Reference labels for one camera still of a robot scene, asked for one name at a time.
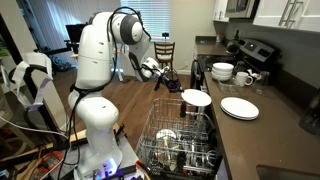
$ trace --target backsplash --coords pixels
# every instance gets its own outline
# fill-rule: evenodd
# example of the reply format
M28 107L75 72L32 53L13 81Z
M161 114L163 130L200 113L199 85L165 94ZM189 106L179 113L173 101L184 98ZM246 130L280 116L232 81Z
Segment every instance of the backsplash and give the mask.
M226 38L239 30L241 39L253 38L281 50L283 69L311 86L320 87L320 33L254 26L252 22L226 24Z

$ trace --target cabinet handle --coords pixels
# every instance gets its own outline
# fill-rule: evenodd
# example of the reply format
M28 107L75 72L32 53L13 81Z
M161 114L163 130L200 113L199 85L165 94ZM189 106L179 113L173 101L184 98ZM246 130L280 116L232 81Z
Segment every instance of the cabinet handle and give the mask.
M289 15L288 15L288 19L286 20L286 23L284 24L284 26L288 27L289 25L289 22L294 22L295 20L291 20L291 16L293 14L293 11L296 9L296 6L297 4L302 4L303 2L298 2L298 0L294 0L293 2L293 5L292 5L292 8L291 8L291 11L289 12Z
M279 24L278 24L279 26L282 25L283 21L285 21L285 20L284 20L284 16L287 14L287 11L288 11L288 8L289 8L289 5L290 5L290 4L292 4L292 3L291 3L291 0L288 0L288 1L287 1L287 5L286 5L286 7L284 8L284 11L283 11L283 13L282 13L280 22L279 22Z
M222 14L222 11L220 11L219 13L219 20L221 20L221 14Z

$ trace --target sink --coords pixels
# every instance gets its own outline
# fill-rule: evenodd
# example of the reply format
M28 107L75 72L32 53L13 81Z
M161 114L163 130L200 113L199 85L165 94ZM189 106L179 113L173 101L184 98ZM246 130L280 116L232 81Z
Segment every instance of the sink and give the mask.
M320 180L320 174L311 175L271 166L258 165L256 170L260 180Z

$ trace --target dishwasher rack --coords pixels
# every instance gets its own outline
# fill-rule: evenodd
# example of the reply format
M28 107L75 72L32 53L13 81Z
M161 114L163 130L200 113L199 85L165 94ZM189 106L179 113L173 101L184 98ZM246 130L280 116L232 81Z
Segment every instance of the dishwasher rack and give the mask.
M136 148L154 175L205 179L215 174L214 127L201 112L180 99L154 100Z

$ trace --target white bowl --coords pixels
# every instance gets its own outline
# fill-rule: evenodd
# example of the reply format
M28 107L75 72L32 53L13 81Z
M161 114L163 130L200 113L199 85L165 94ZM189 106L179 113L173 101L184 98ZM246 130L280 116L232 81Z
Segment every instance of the white bowl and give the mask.
M216 70L216 69L214 69L214 68L212 68L211 69L211 71L213 72L213 73L215 73L216 75L221 75L221 76L230 76L231 74L232 74L232 71L227 71L227 72L225 72L225 71L218 71L218 70Z
M211 76L212 76L212 78L215 79L215 80L228 81L228 80L231 78L232 75L222 76L222 75L217 75L217 74L215 74L215 73L213 73L213 72L211 71Z
M214 63L212 69L223 71L223 72L232 72L233 65L229 63Z

